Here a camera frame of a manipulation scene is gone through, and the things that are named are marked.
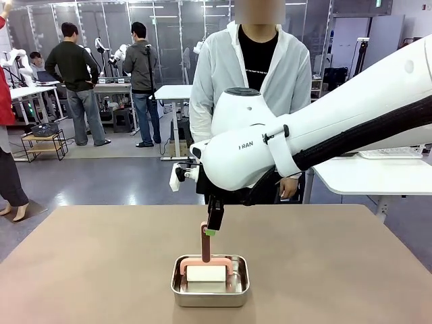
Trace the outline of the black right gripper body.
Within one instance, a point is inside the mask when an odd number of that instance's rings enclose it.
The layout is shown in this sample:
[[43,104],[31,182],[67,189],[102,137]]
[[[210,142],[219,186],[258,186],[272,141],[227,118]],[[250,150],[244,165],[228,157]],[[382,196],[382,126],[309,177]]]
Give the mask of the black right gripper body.
[[204,196],[205,204],[208,206],[209,211],[223,210],[225,192],[209,180],[203,167],[198,168],[196,193]]

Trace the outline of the pink lint roller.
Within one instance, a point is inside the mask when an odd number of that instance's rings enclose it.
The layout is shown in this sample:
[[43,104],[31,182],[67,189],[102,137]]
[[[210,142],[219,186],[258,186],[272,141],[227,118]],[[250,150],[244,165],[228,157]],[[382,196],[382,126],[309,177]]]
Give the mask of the pink lint roller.
[[211,237],[215,231],[200,225],[201,254],[189,256],[180,262],[180,274],[186,278],[186,291],[204,294],[220,294],[227,290],[227,280],[234,273],[232,260],[226,256],[211,254]]

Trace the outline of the person left hand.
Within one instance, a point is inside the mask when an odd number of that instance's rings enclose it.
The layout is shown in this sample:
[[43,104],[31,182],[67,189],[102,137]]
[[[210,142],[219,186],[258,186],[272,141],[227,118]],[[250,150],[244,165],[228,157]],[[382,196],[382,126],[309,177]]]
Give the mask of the person left hand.
[[282,178],[279,182],[279,197],[281,200],[289,199],[298,189],[298,179]]

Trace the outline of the cardboard box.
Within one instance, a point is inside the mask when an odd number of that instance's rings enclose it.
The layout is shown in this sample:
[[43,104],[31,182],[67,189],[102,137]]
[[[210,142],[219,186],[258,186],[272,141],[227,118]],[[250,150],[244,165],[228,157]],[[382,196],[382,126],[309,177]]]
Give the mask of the cardboard box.
[[176,153],[176,143],[174,140],[169,141],[169,156],[170,157],[186,157],[189,153],[188,143],[186,140],[179,141],[179,154]]

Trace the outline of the rectangular steel tray container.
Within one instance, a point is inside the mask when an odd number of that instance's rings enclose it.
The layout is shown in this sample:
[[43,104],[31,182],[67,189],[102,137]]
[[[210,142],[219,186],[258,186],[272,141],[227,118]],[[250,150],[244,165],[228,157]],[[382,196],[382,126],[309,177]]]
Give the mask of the rectangular steel tray container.
[[234,273],[225,283],[189,283],[180,273],[180,263],[189,256],[179,256],[171,276],[171,291],[175,302],[181,307],[236,308],[244,306],[249,297],[250,278],[246,259],[240,255],[227,255],[234,265]]

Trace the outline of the white standing desk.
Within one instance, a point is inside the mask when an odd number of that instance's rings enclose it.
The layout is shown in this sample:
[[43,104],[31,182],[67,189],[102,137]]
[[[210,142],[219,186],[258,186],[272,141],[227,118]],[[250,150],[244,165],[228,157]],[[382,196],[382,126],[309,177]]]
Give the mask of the white standing desk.
[[179,103],[180,108],[183,109],[184,101],[190,99],[191,91],[192,85],[163,85],[153,95],[153,98],[156,100],[168,100],[171,102],[175,155],[174,157],[161,157],[162,161],[184,161],[188,159],[187,157],[182,157],[180,155],[181,152],[180,139],[178,134],[177,104]]

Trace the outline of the person in white jacket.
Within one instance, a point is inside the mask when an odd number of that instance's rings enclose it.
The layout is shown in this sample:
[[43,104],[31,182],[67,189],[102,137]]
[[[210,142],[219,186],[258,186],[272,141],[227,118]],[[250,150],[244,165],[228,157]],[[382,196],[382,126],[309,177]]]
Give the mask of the person in white jacket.
[[202,45],[190,98],[195,142],[211,138],[211,124],[224,90],[260,92],[279,117],[311,102],[311,62],[306,46],[277,24],[231,22]]

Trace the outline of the thin black tripod pole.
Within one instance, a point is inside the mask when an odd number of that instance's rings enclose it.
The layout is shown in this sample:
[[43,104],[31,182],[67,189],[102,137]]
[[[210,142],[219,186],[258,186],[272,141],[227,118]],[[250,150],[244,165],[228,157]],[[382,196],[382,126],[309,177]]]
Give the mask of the thin black tripod pole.
[[157,105],[157,99],[155,98],[155,83],[153,80],[153,64],[151,61],[151,54],[152,54],[152,46],[148,44],[145,47],[145,55],[148,61],[148,72],[149,72],[149,80],[151,85],[151,95],[149,99],[152,101],[154,105]]

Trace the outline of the man in grey jacket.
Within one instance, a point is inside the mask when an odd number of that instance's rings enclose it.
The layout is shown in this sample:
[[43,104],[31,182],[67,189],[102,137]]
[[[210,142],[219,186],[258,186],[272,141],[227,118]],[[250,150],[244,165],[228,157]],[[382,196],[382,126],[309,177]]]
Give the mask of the man in grey jacket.
[[[132,23],[131,33],[134,43],[126,50],[123,70],[131,75],[132,98],[140,127],[141,142],[136,146],[138,148],[150,148],[155,144],[161,144],[159,112],[157,106],[149,99],[151,85],[145,47],[150,43],[146,39],[147,30],[144,24],[140,22]],[[158,63],[154,47],[152,47],[151,61],[154,80]]]

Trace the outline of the wooden shoe shelf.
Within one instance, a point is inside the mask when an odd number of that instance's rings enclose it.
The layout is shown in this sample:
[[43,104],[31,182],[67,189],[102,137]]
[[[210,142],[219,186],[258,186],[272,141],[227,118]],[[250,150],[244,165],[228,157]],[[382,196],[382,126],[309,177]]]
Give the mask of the wooden shoe shelf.
[[323,84],[322,78],[312,79],[311,92],[310,92],[310,99],[312,102],[318,100],[321,97],[322,84]]

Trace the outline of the white side table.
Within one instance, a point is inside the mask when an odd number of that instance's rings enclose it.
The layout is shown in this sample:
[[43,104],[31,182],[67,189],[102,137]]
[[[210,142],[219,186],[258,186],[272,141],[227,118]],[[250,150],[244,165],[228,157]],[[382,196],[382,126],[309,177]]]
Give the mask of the white side table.
[[314,177],[339,195],[377,196],[376,216],[385,221],[394,196],[432,196],[432,165],[420,159],[337,157],[306,171],[303,203],[308,204]]

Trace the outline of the white office desk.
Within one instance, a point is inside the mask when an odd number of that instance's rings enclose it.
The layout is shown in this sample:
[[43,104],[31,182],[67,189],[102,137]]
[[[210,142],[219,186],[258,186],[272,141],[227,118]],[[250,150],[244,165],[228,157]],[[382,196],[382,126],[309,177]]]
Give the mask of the white office desk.
[[19,126],[57,122],[65,117],[56,86],[10,88],[11,108]]

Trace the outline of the seated person at desk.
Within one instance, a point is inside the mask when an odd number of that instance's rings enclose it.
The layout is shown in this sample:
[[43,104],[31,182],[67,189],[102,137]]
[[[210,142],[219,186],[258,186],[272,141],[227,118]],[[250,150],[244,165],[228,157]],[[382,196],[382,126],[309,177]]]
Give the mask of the seated person at desk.
[[45,60],[37,51],[30,53],[30,66],[34,71],[45,71]]

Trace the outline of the mannequin with red top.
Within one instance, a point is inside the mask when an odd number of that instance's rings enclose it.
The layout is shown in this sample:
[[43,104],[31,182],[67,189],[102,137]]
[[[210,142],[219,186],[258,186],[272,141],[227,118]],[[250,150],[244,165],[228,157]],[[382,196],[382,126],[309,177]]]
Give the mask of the mannequin with red top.
[[16,209],[14,222],[26,216],[29,199],[24,192],[20,176],[11,153],[7,127],[14,124],[15,117],[11,110],[11,94],[3,68],[0,66],[0,197],[6,201],[0,216]]

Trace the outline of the wooden shelf black frame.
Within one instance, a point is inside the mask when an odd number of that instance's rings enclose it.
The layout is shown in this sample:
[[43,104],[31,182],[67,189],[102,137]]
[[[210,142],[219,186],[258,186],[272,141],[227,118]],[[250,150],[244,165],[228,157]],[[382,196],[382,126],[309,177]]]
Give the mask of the wooden shelf black frame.
[[68,142],[62,129],[48,137],[24,135],[21,137],[21,143],[29,163],[44,153],[56,154],[57,159],[61,161],[69,152]]

